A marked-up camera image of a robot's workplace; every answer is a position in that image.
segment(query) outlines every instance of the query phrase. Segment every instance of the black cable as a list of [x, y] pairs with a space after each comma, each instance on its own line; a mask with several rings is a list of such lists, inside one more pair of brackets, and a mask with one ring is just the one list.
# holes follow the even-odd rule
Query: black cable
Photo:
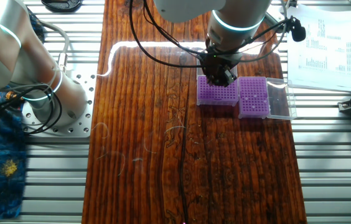
[[10, 107], [15, 101], [20, 100], [26, 94], [30, 93], [33, 90], [38, 90], [40, 87], [41, 87], [40, 85], [34, 86], [28, 90], [23, 91], [20, 94], [17, 94], [17, 96], [15, 98], [8, 100], [8, 101], [5, 101], [3, 103], [0, 103], [0, 106], [2, 106], [2, 107], [0, 107], [0, 112], [4, 111], [6, 108]]
[[[3, 101], [0, 103], [0, 112], [1, 111], [4, 111], [5, 109], [7, 109], [8, 107], [12, 106], [15, 102], [19, 101], [23, 96], [25, 96], [26, 94], [28, 94], [29, 92], [33, 91], [33, 90], [46, 90], [46, 86], [45, 85], [36, 85], [28, 90], [25, 90], [23, 91], [22, 93], [18, 94], [15, 98], [11, 99], [11, 100], [7, 100], [7, 101]], [[50, 125], [48, 126], [47, 128], [43, 129], [45, 126], [48, 125], [48, 123], [52, 120], [52, 117], [54, 116], [54, 106], [55, 106], [55, 103], [53, 100], [51, 100], [51, 112], [49, 114], [49, 117], [47, 118], [47, 120], [44, 122], [44, 124], [39, 127], [38, 129], [30, 132], [30, 133], [26, 133], [26, 134], [39, 134], [39, 133], [42, 133], [48, 129], [50, 129], [51, 127], [53, 127], [57, 122], [58, 120], [60, 119], [61, 115], [62, 115], [62, 104], [58, 98], [58, 96], [50, 91], [50, 92], [44, 92], [46, 95], [47, 95], [47, 98], [48, 100], [51, 100], [51, 95], [54, 95], [55, 99], [58, 101], [58, 104], [59, 104], [59, 108], [60, 108], [60, 112], [59, 112], [59, 116], [58, 118]]]
[[[148, 14], [150, 21], [146, 18], [145, 12]], [[144, 52], [144, 54], [146, 54], [150, 59], [154, 60], [157, 63], [161, 63], [163, 65], [167, 65], [170, 67], [177, 67], [177, 68], [206, 68], [206, 67], [219, 67], [221, 65], [210, 65], [210, 66], [205, 66], [205, 65], [175, 65], [175, 64], [171, 64], [171, 63], [167, 63], [167, 62], [163, 62], [155, 57], [153, 57], [151, 54], [149, 54], [144, 47], [141, 45], [140, 41], [138, 40], [138, 37], [136, 35], [136, 31], [134, 29], [134, 24], [133, 24], [133, 0], [130, 0], [130, 7], [129, 7], [129, 20], [130, 20], [130, 26], [131, 26], [131, 32], [133, 33], [134, 39], [136, 40], [139, 48]], [[264, 30], [262, 33], [256, 35], [255, 37], [253, 37], [252, 39], [249, 39], [248, 41], [246, 41], [245, 43], [241, 44], [239, 47], [226, 51], [226, 52], [212, 52], [212, 53], [205, 53], [205, 52], [196, 52], [194, 50], [188, 49], [186, 47], [183, 47], [180, 45], [180, 43], [173, 37], [171, 36], [167, 31], [165, 31], [162, 27], [160, 27], [154, 20], [148, 4], [146, 2], [146, 0], [144, 0], [144, 17], [145, 20], [148, 21], [148, 23], [152, 24], [153, 26], [155, 26], [155, 28], [170, 42], [172, 42], [174, 45], [176, 45], [178, 48], [185, 50], [186, 52], [190, 53], [190, 54], [197, 54], [195, 57], [198, 57], [198, 55], [227, 55], [227, 54], [238, 54], [238, 50], [248, 44], [253, 43], [256, 39], [259, 39], [260, 37], [262, 37], [263, 35], [265, 35], [267, 32], [273, 30], [274, 28], [277, 28], [281, 25], [285, 25], [286, 23], [290, 20], [290, 19], [285, 19], [283, 21], [280, 21], [279, 23], [269, 27], [268, 29]]]
[[[47, 87], [47, 85], [44, 85], [44, 84], [41, 84], [41, 85], [36, 85], [37, 87]], [[6, 100], [6, 101], [3, 101], [3, 102], [0, 102], [0, 106], [2, 106], [2, 105], [5, 105], [5, 104], [7, 104], [7, 103], [11, 103], [11, 102], [13, 102], [15, 100], [15, 98], [12, 98], [12, 99], [10, 99], [10, 100]]]
[[56, 124], [58, 123], [59, 119], [60, 119], [61, 116], [62, 116], [62, 104], [61, 104], [61, 101], [59, 100], [58, 96], [57, 96], [55, 93], [52, 93], [52, 94], [53, 94], [53, 96], [55, 97], [55, 99], [57, 100], [58, 105], [59, 105], [59, 114], [58, 114], [57, 119], [56, 119], [50, 126], [47, 126], [45, 129], [43, 129], [43, 130], [41, 130], [41, 131], [38, 131], [38, 132], [36, 132], [36, 131], [37, 131], [37, 129], [36, 129], [36, 130], [34, 130], [34, 131], [32, 131], [32, 132], [30, 132], [30, 133], [28, 133], [28, 134], [39, 134], [39, 133], [43, 133], [44, 131], [46, 131], [46, 130], [52, 128], [52, 127], [54, 127], [54, 125], [56, 125]]
[[[50, 94], [47, 94], [47, 98], [48, 98], [49, 100], [51, 100]], [[31, 131], [31, 132], [29, 132], [29, 133], [25, 133], [26, 135], [41, 133], [41, 132], [42, 132], [41, 130], [42, 130], [45, 126], [47, 126], [48, 123], [51, 121], [52, 117], [54, 116], [55, 103], [54, 103], [53, 100], [51, 100], [50, 102], [51, 102], [51, 104], [50, 104], [50, 105], [51, 105], [51, 112], [50, 112], [49, 117], [47, 118], [47, 120], [46, 120], [39, 128], [37, 128], [36, 130]]]
[[136, 31], [134, 29], [134, 23], [133, 23], [133, 0], [130, 0], [130, 7], [129, 7], [129, 20], [130, 20], [130, 27], [131, 27], [131, 32], [133, 33], [134, 39], [136, 40], [138, 47], [144, 52], [144, 54], [146, 56], [148, 56], [150, 59], [154, 60], [157, 63], [161, 63], [163, 65], [167, 65], [170, 67], [175, 67], [175, 68], [205, 68], [205, 67], [209, 67], [209, 66], [205, 66], [205, 65], [175, 65], [175, 64], [171, 64], [171, 63], [167, 63], [167, 62], [163, 62], [155, 57], [153, 57], [151, 54], [149, 54], [144, 47], [141, 45], [141, 43], [138, 40]]
[[[151, 19], [151, 21], [149, 21], [147, 18], [146, 18], [146, 15], [145, 15], [145, 10], [149, 16], [149, 18]], [[226, 54], [238, 54], [238, 50], [241, 49], [242, 47], [248, 45], [248, 44], [251, 44], [253, 43], [255, 40], [259, 39], [260, 37], [262, 37], [263, 35], [265, 35], [267, 32], [273, 30], [274, 28], [277, 28], [285, 23], [287, 23], [290, 19], [284, 19], [283, 21], [280, 21], [278, 22], [277, 24], [269, 27], [268, 29], [264, 30], [262, 33], [258, 34], [257, 36], [255, 36], [254, 38], [246, 41], [245, 43], [241, 44], [239, 47], [235, 48], [235, 49], [231, 49], [231, 50], [227, 50], [225, 52], [214, 52], [214, 53], [204, 53], [204, 52], [197, 52], [197, 51], [194, 51], [194, 50], [191, 50], [191, 49], [188, 49], [187, 47], [183, 47], [180, 45], [180, 43], [173, 37], [171, 36], [167, 31], [165, 31], [162, 27], [160, 27], [156, 21], [154, 20], [150, 10], [149, 10], [149, 6], [146, 2], [146, 0], [144, 0], [144, 17], [145, 19], [148, 21], [148, 23], [154, 25], [156, 27], [156, 29], [170, 42], [172, 42], [173, 44], [175, 44], [176, 46], [178, 46], [180, 49], [182, 50], [185, 50], [186, 52], [190, 52], [192, 54], [197, 54], [197, 55], [200, 55], [200, 54], [205, 54], [205, 55], [215, 55], [215, 56], [218, 56], [218, 55], [226, 55]]]
[[264, 36], [266, 33], [268, 33], [269, 31], [275, 29], [275, 28], [279, 28], [281, 25], [286, 25], [286, 23], [289, 21], [290, 19], [284, 19], [282, 21], [280, 21], [279, 23], [267, 28], [266, 30], [264, 30], [263, 32], [261, 32], [260, 34], [256, 35], [255, 37], [253, 37], [252, 39], [246, 41], [245, 43], [239, 45], [238, 47], [231, 49], [231, 50], [227, 50], [225, 52], [218, 52], [216, 54], [216, 56], [218, 55], [226, 55], [226, 54], [234, 54], [235, 52], [238, 53], [238, 50], [241, 49], [242, 47], [247, 46], [248, 44], [253, 43], [255, 40], [259, 39], [260, 37]]
[[197, 54], [197, 55], [198, 55], [198, 54], [201, 54], [201, 52], [197, 52], [197, 51], [195, 51], [195, 50], [191, 50], [191, 49], [189, 49], [189, 48], [187, 48], [187, 47], [181, 46], [180, 43], [178, 43], [178, 42], [176, 42], [176, 41], [174, 41], [174, 40], [172, 39], [173, 37], [171, 38], [171, 37], [169, 37], [165, 32], [163, 32], [163, 31], [162, 31], [162, 27], [160, 27], [160, 26], [156, 23], [155, 19], [153, 18], [152, 14], [151, 14], [151, 11], [149, 10], [149, 6], [148, 6], [146, 0], [144, 0], [144, 7], [146, 8], [146, 13], [148, 14], [149, 18], [151, 19], [153, 25], [156, 27], [156, 29], [157, 29], [168, 41], [172, 42], [172, 43], [175, 44], [177, 47], [179, 47], [179, 48], [182, 49], [182, 50], [185, 50], [186, 52], [190, 52], [190, 53], [192, 53], [192, 54]]

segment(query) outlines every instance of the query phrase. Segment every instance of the wooden table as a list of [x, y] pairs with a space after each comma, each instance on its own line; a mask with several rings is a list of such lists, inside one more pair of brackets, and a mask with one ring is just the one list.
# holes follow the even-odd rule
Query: wooden table
[[[196, 69], [148, 59], [128, 4], [105, 4], [98, 73], [109, 72], [97, 81], [82, 223], [306, 223], [290, 122], [196, 106]], [[175, 25], [149, 5], [179, 41], [205, 40], [210, 14]], [[142, 1], [133, 15], [153, 56], [196, 63], [144, 20]], [[279, 56], [240, 64], [238, 74], [281, 78]]]

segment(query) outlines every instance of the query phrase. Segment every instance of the metal bracket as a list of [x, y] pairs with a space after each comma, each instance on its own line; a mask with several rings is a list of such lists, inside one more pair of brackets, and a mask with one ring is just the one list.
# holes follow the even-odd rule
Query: metal bracket
[[[87, 138], [90, 137], [91, 123], [93, 117], [93, 105], [96, 87], [96, 75], [83, 75], [77, 71], [67, 71], [67, 76], [79, 82], [87, 94], [87, 107], [84, 113], [75, 120], [74, 123], [63, 126], [53, 127], [44, 133], [35, 134], [34, 136], [40, 138]], [[28, 103], [25, 103], [22, 110], [22, 127], [25, 132], [31, 132], [39, 128], [41, 122], [35, 117], [32, 108]]]

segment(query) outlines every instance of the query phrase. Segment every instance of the pipette tip box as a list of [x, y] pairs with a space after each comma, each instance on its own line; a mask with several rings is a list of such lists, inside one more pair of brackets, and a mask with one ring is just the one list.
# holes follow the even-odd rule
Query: pipette tip box
[[227, 87], [209, 85], [205, 75], [197, 77], [197, 105], [235, 106], [239, 100], [238, 82]]

